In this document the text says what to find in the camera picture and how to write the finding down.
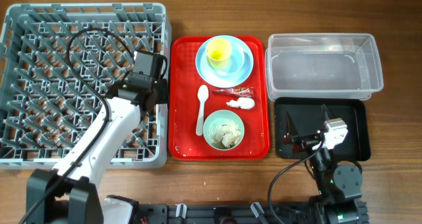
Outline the grey dishwasher rack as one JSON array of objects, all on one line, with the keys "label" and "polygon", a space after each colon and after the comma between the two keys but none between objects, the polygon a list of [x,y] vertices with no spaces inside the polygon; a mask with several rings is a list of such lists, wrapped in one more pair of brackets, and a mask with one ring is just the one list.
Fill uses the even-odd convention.
[{"label": "grey dishwasher rack", "polygon": [[49,169],[96,118],[136,51],[170,55],[161,3],[15,4],[1,30],[1,168]]}]

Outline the white plastic spoon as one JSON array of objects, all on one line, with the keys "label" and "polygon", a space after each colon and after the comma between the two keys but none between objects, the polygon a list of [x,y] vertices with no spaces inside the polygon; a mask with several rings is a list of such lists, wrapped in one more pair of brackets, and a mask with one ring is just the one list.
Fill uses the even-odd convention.
[{"label": "white plastic spoon", "polygon": [[198,89],[198,100],[200,102],[199,111],[198,111],[198,117],[196,122],[196,135],[202,136],[203,134],[203,125],[204,125],[204,104],[206,100],[208,99],[209,91],[207,85],[203,84]]}]

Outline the rice and food scraps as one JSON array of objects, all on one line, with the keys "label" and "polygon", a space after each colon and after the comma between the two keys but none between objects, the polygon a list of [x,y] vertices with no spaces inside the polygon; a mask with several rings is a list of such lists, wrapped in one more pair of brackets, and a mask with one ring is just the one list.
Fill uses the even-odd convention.
[{"label": "rice and food scraps", "polygon": [[241,131],[237,123],[232,120],[215,122],[209,130],[211,144],[222,150],[230,149],[241,140]]}]

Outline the yellow plastic cup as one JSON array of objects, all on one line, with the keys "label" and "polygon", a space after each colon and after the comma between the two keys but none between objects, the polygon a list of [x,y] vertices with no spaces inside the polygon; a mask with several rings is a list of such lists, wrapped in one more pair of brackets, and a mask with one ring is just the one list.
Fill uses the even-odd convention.
[{"label": "yellow plastic cup", "polygon": [[206,44],[206,56],[210,66],[214,69],[226,68],[231,54],[232,46],[226,39],[212,38]]}]

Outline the red serving tray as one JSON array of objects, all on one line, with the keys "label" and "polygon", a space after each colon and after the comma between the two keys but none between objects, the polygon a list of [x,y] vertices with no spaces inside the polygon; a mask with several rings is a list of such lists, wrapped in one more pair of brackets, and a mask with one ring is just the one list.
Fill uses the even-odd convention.
[{"label": "red serving tray", "polygon": [[200,102],[197,91],[205,81],[196,70],[195,57],[206,36],[183,36],[171,47],[169,67],[168,148],[173,157],[182,161],[219,161],[261,159],[270,150],[268,96],[264,66],[264,46],[254,36],[240,36],[253,55],[253,69],[242,84],[252,87],[255,106],[250,110],[233,109],[245,125],[240,145],[220,151],[196,135]]}]

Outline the light blue plate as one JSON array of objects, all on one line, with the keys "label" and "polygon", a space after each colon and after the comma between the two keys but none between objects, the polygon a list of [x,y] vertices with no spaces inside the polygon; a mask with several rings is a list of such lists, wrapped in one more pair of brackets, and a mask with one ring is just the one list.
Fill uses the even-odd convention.
[{"label": "light blue plate", "polygon": [[[238,43],[245,52],[245,62],[239,72],[232,76],[219,76],[216,74],[207,63],[206,44],[212,38],[223,38],[229,41],[231,46]],[[195,57],[195,66],[199,76],[208,84],[218,88],[230,88],[238,86],[248,79],[254,67],[254,57],[249,46],[239,38],[234,36],[214,36],[206,40],[198,49]]]}]

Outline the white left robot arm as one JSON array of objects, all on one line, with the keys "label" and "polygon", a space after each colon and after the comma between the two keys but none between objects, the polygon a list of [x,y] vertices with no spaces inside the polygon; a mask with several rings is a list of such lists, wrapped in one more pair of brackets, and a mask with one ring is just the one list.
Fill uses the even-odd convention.
[{"label": "white left robot arm", "polygon": [[134,67],[114,82],[100,113],[53,169],[36,169],[27,182],[21,223],[144,223],[139,203],[120,196],[100,200],[98,188],[124,139],[155,106],[168,102],[167,57],[137,51]]}]

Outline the light blue bowl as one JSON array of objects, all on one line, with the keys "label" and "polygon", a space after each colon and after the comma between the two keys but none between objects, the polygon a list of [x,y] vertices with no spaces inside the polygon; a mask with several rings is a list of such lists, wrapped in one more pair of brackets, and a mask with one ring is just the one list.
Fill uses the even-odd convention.
[{"label": "light blue bowl", "polygon": [[239,72],[245,62],[245,52],[238,43],[234,43],[232,47],[231,56],[228,59],[227,65],[222,69],[215,69],[210,59],[207,59],[207,63],[210,68],[219,76],[232,76]]}]

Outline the green bowl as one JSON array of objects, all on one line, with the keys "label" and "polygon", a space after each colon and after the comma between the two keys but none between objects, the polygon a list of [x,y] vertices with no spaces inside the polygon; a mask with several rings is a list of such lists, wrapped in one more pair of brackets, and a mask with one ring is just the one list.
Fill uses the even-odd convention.
[{"label": "green bowl", "polygon": [[240,128],[240,131],[241,131],[241,140],[240,140],[240,143],[241,143],[241,141],[242,141],[242,139],[243,139],[243,137],[245,135],[245,126],[244,126],[243,121],[241,120],[241,118],[236,113],[234,113],[233,111],[229,111],[229,110],[218,110],[218,111],[215,111],[215,112],[211,113],[206,118],[206,120],[204,122],[204,125],[203,125],[203,136],[204,136],[206,142],[212,148],[214,148],[216,150],[221,150],[221,151],[228,151],[228,150],[234,149],[235,147],[237,147],[238,145],[240,145],[240,143],[238,143],[238,145],[236,145],[236,146],[234,146],[234,147],[232,147],[230,149],[227,149],[227,150],[218,149],[218,148],[214,147],[211,144],[211,139],[210,139],[210,136],[208,134],[209,133],[209,130],[210,130],[210,127],[215,122],[223,121],[223,120],[232,120],[232,121],[234,121],[235,123],[238,124],[238,126]]}]

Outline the black waste tray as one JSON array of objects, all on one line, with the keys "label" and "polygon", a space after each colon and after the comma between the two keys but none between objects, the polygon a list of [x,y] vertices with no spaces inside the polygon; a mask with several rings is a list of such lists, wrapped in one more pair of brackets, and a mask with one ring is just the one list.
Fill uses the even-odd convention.
[{"label": "black waste tray", "polygon": [[316,133],[324,127],[322,104],[347,124],[348,133],[343,143],[333,152],[336,159],[366,161],[371,157],[365,105],[358,99],[278,98],[274,102],[275,144],[277,156],[284,159],[303,159],[305,152],[294,154],[292,146],[283,144],[285,113],[289,112],[300,136]]}]

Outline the clear plastic bin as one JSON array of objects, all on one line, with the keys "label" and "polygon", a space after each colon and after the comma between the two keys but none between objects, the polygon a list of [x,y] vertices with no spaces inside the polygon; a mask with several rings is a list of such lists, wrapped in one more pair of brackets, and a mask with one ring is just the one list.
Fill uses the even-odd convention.
[{"label": "clear plastic bin", "polygon": [[272,34],[268,97],[366,100],[384,88],[375,38],[364,33]]}]

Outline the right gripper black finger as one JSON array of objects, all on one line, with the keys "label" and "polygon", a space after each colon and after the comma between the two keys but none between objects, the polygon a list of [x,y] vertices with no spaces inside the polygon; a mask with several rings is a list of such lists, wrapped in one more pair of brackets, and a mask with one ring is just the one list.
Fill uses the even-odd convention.
[{"label": "right gripper black finger", "polygon": [[327,108],[326,104],[322,104],[321,109],[322,109],[322,115],[323,115],[325,121],[332,120],[332,119],[336,118],[335,114],[333,114]]},{"label": "right gripper black finger", "polygon": [[288,111],[285,113],[286,136],[298,136],[299,133]]}]

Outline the crumpled white tissue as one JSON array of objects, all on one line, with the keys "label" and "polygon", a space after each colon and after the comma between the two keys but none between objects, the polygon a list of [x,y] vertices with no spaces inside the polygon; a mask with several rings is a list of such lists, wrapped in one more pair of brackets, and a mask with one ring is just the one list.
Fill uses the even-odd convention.
[{"label": "crumpled white tissue", "polygon": [[255,106],[255,101],[252,98],[238,98],[237,100],[230,100],[226,105],[232,108],[249,110]]}]

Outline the red snack wrapper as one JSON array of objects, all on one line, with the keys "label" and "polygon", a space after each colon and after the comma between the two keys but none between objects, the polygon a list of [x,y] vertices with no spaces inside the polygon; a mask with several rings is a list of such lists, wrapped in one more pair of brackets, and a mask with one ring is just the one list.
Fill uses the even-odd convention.
[{"label": "red snack wrapper", "polygon": [[252,87],[234,87],[212,90],[212,93],[238,98],[251,98],[254,96],[255,90]]}]

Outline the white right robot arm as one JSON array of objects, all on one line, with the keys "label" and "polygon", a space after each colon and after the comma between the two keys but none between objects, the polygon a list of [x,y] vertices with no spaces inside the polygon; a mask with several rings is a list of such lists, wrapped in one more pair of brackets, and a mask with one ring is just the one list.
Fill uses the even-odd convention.
[{"label": "white right robot arm", "polygon": [[347,124],[335,118],[323,105],[325,116],[322,130],[300,135],[289,113],[285,115],[286,132],[283,143],[292,145],[292,152],[306,153],[303,163],[313,174],[319,195],[310,199],[317,223],[362,223],[358,199],[362,197],[362,168],[356,162],[339,164],[333,149],[343,143],[348,134]]}]

